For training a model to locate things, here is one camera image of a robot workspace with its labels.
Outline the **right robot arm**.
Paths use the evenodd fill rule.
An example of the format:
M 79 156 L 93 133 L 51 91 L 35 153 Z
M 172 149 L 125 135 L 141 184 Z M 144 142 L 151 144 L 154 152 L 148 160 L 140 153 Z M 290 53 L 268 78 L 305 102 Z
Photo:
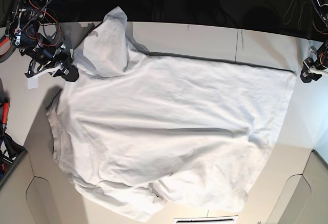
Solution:
M 1 43 L 10 43 L 1 61 L 7 60 L 15 50 L 31 61 L 25 77 L 29 80 L 44 74 L 61 77 L 67 82 L 79 78 L 70 54 L 65 53 L 65 39 L 59 21 L 49 5 L 53 0 L 16 0 L 6 25 Z

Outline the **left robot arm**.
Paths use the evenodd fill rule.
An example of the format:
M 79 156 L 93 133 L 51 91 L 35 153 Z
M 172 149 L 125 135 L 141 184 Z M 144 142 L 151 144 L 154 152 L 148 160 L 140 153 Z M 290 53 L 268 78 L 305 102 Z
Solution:
M 327 0 L 310 0 L 319 19 L 327 27 Z M 310 46 L 310 54 L 303 61 L 300 78 L 303 83 L 317 81 L 327 76 L 327 39 L 319 48 Z

